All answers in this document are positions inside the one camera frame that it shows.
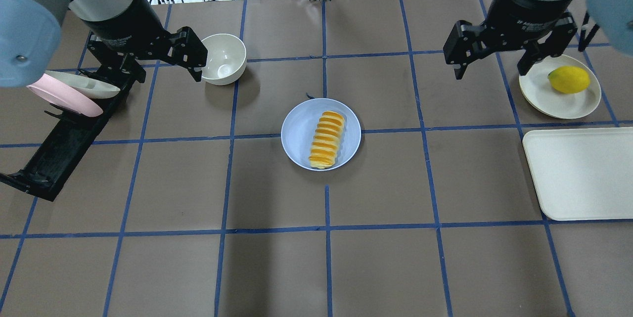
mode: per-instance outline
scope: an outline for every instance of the white rectangular tray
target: white rectangular tray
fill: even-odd
[[[633,128],[534,130],[523,146],[547,217],[633,218]]]

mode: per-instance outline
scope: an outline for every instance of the pink plate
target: pink plate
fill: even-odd
[[[34,94],[42,97],[54,105],[83,114],[87,117],[96,117],[103,113],[101,107],[90,98],[84,96],[76,89],[44,74],[33,85],[27,86]]]

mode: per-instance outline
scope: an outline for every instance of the bread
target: bread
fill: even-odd
[[[316,125],[314,140],[310,148],[310,166],[326,169],[334,165],[339,151],[345,118],[331,110],[323,112]]]

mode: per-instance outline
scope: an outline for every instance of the yellow lemon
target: yellow lemon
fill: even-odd
[[[589,86],[589,74],[585,69],[576,66],[562,66],[547,76],[555,90],[572,94],[582,92]]]

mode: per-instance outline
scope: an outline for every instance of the light blue joint cap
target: light blue joint cap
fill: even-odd
[[[0,0],[0,87],[40,79],[61,40],[54,15],[34,0]]]
[[[587,9],[611,46],[633,56],[633,0],[587,0]]]

